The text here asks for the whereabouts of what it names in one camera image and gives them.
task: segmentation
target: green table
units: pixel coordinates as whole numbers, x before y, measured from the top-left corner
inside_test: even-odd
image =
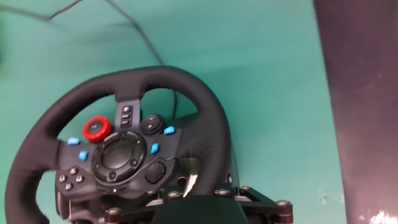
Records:
[[[50,14],[67,1],[8,0]],[[241,183],[294,204],[295,223],[346,223],[340,165],[312,2],[116,1],[168,65],[207,83],[231,124]],[[0,14],[0,223],[12,160],[45,110],[91,77],[156,65],[139,34],[104,1],[86,0],[52,22]],[[195,111],[179,96],[178,115]],[[146,94],[145,114],[171,117],[172,92]],[[113,118],[113,97],[82,111],[60,138],[82,138],[92,117]],[[52,223],[54,173],[37,201]]]

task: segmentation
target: steering wheel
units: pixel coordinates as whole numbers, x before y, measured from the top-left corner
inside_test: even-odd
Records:
[[[185,95],[197,107],[198,118],[185,127],[169,127],[158,134],[144,131],[141,100],[155,88]],[[94,134],[107,135],[104,140],[67,144],[57,139],[81,110],[109,95],[115,95],[117,103],[113,130],[107,126]],[[140,195],[159,189],[175,171],[178,160],[192,157],[198,159],[200,170],[189,195],[214,195],[230,156],[231,136],[224,109],[199,78],[165,66],[102,75],[69,91],[30,130],[7,180],[6,220],[8,224],[49,223],[35,199],[46,171],[57,171],[55,186],[62,197],[82,201],[104,194]]]

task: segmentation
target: dark surface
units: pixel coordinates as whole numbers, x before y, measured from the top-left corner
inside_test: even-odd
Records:
[[[397,1],[315,1],[347,220],[398,216]]]
[[[105,149],[102,155],[102,164],[109,169],[118,169],[130,161],[132,151],[131,141],[113,142]]]

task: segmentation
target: black cable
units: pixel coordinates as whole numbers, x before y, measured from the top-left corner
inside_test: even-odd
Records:
[[[26,11],[25,9],[18,9],[18,8],[14,8],[14,7],[11,7],[11,6],[0,6],[0,11],[6,11],[6,12],[14,13],[14,14],[20,14],[20,15],[23,15],[23,16],[29,16],[29,17],[32,17],[34,19],[39,19],[39,20],[42,20],[42,21],[50,21],[55,16],[57,16],[57,15],[63,13],[63,12],[66,12],[67,10],[71,9],[73,6],[75,6],[76,4],[78,4],[81,1],[82,0],[74,1],[73,3],[68,5],[67,7],[64,7],[63,9],[55,12],[51,16],[44,16],[44,15],[41,15],[41,14],[36,13],[36,12],[30,12],[30,11]]]
[[[70,5],[68,5],[67,7],[57,11],[56,13],[52,14],[51,16],[44,16],[41,14],[38,14],[36,12],[30,12],[30,11],[26,11],[25,9],[18,9],[18,8],[14,8],[11,6],[0,6],[0,11],[6,11],[6,12],[11,12],[14,14],[20,14],[23,16],[29,16],[32,17],[34,19],[39,19],[42,21],[50,21],[52,20],[54,17],[56,17],[57,15],[66,12],[67,10],[71,9],[73,6],[75,6],[76,4],[78,4],[79,2],[81,2],[82,0],[76,0],[73,3],[71,3]],[[138,24],[138,22],[133,19],[132,17],[130,17],[129,15],[127,15],[118,5],[116,5],[113,1],[111,0],[105,0],[110,6],[112,6],[116,11],[118,11],[122,16],[124,16],[129,22],[130,24],[138,31],[138,33],[140,33],[141,37],[144,39],[145,43],[147,44],[149,50],[152,52],[152,54],[154,55],[154,57],[156,58],[156,60],[161,64],[164,65],[163,60],[161,59],[161,57],[159,56],[159,54],[157,53],[155,47],[152,45],[152,43],[150,42],[148,36],[146,36],[146,34],[144,33],[144,31],[141,29],[140,25]],[[172,114],[172,119],[175,119],[176,114],[177,114],[177,105],[178,105],[178,98],[177,98],[177,92],[173,91],[174,94],[174,107],[173,107],[173,114]]]
[[[152,54],[155,56],[155,58],[157,59],[157,61],[161,64],[164,65],[163,60],[161,59],[161,57],[159,56],[159,54],[157,53],[155,47],[152,45],[152,43],[150,42],[148,36],[146,36],[146,34],[144,33],[144,31],[142,30],[141,26],[138,24],[138,22],[133,19],[131,16],[127,15],[118,5],[116,5],[112,0],[105,0],[110,6],[112,6],[116,11],[118,11],[122,16],[124,16],[129,22],[130,24],[136,28],[136,30],[138,31],[138,33],[140,33],[140,35],[142,36],[142,38],[144,39],[144,41],[146,42],[148,48],[150,49],[150,51],[152,52]],[[175,116],[177,114],[177,104],[178,104],[178,99],[177,99],[177,92],[173,91],[174,94],[174,107],[173,107],[173,114],[172,114],[172,119],[175,119]]]

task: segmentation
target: center hub button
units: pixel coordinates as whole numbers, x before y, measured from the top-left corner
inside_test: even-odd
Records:
[[[88,125],[87,132],[89,134],[96,134],[102,129],[102,127],[102,121],[94,121]]]
[[[109,169],[118,169],[130,161],[133,145],[128,140],[111,143],[102,154],[102,164]]]

